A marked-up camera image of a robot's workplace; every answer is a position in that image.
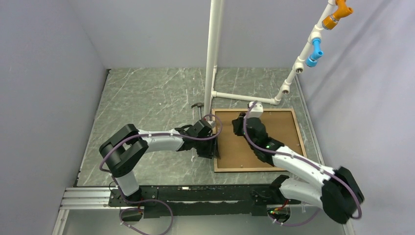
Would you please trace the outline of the black wooden picture frame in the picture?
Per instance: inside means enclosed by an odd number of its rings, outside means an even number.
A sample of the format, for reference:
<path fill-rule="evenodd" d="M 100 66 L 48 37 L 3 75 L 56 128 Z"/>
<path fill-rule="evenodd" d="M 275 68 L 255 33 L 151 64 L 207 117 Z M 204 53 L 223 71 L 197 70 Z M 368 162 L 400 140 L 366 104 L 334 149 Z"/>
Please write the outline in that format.
<path fill-rule="evenodd" d="M 213 109 L 223 128 L 217 137 L 219 157 L 214 159 L 215 172 L 270 172 L 283 171 L 260 161 L 243 137 L 234 134 L 231 121 L 247 109 Z M 270 137 L 281 141 L 296 153 L 306 157 L 306 151 L 294 109 L 264 109 L 260 117 Z"/>

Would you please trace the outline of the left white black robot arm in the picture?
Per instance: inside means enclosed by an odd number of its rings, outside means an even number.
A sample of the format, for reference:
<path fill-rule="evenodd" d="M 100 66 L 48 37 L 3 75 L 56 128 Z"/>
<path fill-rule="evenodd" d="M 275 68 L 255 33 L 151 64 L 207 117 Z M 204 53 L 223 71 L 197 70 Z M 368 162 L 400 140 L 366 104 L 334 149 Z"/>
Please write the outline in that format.
<path fill-rule="evenodd" d="M 100 148 L 103 161 L 120 187 L 121 199 L 129 206 L 141 199 L 141 188 L 133 172 L 142 156 L 158 151 L 188 151 L 195 149 L 199 157 L 211 159 L 216 155 L 217 136 L 213 134 L 214 121 L 205 118 L 193 125 L 176 127 L 168 131 L 145 131 L 126 124 Z"/>

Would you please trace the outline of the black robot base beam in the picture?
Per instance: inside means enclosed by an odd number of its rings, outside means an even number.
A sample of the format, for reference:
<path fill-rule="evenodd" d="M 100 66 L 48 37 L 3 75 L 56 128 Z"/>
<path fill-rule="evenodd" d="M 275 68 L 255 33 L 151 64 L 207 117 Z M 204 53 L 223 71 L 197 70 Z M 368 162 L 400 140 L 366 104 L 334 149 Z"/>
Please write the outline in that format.
<path fill-rule="evenodd" d="M 141 186 L 138 196 L 123 200 L 118 189 L 110 190 L 111 208 L 140 208 L 144 218 L 248 214 L 266 216 L 268 210 L 288 200 L 268 184 Z"/>

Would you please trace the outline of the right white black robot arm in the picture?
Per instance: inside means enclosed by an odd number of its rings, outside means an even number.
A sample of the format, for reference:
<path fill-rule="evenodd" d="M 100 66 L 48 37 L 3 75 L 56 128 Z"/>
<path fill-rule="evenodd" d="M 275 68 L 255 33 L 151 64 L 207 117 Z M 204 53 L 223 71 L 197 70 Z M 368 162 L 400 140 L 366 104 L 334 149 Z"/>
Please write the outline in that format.
<path fill-rule="evenodd" d="M 350 170 L 324 166 L 297 154 L 269 137 L 261 120 L 247 113 L 241 113 L 231 123 L 234 134 L 245 138 L 260 161 L 284 168 L 299 177 L 296 180 L 280 175 L 274 179 L 264 197 L 267 203 L 282 203 L 290 199 L 305 202 L 323 210 L 340 224 L 362 217 L 361 204 L 365 198 Z"/>

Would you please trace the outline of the steel claw hammer black grip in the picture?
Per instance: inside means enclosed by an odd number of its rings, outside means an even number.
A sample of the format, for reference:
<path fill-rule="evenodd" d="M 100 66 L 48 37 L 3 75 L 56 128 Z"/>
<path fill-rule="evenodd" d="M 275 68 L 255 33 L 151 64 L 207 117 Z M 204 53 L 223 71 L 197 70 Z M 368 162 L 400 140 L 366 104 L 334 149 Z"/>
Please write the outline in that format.
<path fill-rule="evenodd" d="M 192 104 L 191 105 L 191 108 L 193 109 L 193 108 L 197 108 L 197 111 L 198 111 L 198 117 L 199 117 L 199 119 L 202 119 L 202 117 L 203 117 L 203 107 L 204 107 L 204 103 L 201 103 L 201 102 L 197 102 L 197 103 L 194 103 L 194 104 Z"/>

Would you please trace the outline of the blue pipe fitting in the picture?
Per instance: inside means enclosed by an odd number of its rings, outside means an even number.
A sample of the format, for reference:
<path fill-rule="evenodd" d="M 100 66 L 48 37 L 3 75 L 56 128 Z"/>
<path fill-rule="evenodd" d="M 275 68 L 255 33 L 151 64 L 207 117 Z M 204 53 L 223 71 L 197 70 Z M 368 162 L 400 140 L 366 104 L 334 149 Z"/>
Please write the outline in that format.
<path fill-rule="evenodd" d="M 306 65 L 308 67 L 315 67 L 321 57 L 323 57 L 324 52 L 321 49 L 321 39 L 320 38 L 314 38 L 312 40 L 313 45 L 313 51 L 308 56 L 307 60 L 305 61 Z"/>

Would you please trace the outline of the white PVC pipe structure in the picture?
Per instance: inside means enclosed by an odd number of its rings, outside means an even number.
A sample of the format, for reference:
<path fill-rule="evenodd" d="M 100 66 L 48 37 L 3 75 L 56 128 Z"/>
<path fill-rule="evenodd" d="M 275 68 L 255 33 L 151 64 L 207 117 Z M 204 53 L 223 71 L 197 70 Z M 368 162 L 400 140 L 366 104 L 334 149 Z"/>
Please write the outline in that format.
<path fill-rule="evenodd" d="M 212 0 L 210 2 L 210 16 L 209 16 L 209 29 L 208 29 L 208 43 L 207 43 L 207 64 L 206 64 L 206 77 L 205 77 L 205 95 L 204 95 L 204 111 L 205 115 L 209 114 L 212 110 L 211 104 L 212 99 L 215 97 L 218 98 L 227 98 L 234 100 L 242 101 L 259 101 L 266 104 L 278 105 L 285 94 L 290 93 L 290 86 L 294 78 L 301 74 L 304 69 L 308 56 L 313 51 L 312 40 L 314 38 L 320 38 L 322 42 L 322 32 L 325 30 L 322 26 L 322 20 L 337 10 L 337 6 L 334 3 L 334 0 L 329 0 L 327 2 L 326 8 L 324 9 L 320 19 L 314 25 L 312 31 L 310 32 L 306 45 L 303 47 L 301 53 L 296 58 L 291 71 L 287 78 L 283 81 L 278 94 L 274 98 L 260 98 L 254 96 L 238 95 L 238 94 L 229 94 L 221 93 L 214 90 L 214 82 L 218 69 L 218 53 L 219 53 L 219 42 L 220 42 L 220 33 L 222 29 L 222 19 L 224 14 L 224 5 L 223 0 Z"/>

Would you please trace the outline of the orange pipe fitting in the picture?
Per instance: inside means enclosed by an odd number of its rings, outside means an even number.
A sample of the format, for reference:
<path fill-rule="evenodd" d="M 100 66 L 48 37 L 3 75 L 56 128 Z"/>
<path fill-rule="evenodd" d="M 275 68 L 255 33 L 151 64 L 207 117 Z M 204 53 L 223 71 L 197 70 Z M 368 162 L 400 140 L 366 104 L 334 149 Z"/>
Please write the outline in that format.
<path fill-rule="evenodd" d="M 353 8 L 347 6 L 346 0 L 335 0 L 334 3 L 338 7 L 337 10 L 322 20 L 322 26 L 326 30 L 332 30 L 341 18 L 345 18 L 354 12 Z"/>

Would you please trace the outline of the aluminium extrusion rail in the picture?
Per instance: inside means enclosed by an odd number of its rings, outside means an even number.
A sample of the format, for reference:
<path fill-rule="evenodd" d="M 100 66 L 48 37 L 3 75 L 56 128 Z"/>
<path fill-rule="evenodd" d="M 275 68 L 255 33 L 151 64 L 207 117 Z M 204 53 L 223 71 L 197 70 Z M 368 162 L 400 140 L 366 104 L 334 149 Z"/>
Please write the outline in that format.
<path fill-rule="evenodd" d="M 66 188 L 60 210 L 99 210 L 108 209 L 111 192 L 103 187 Z"/>

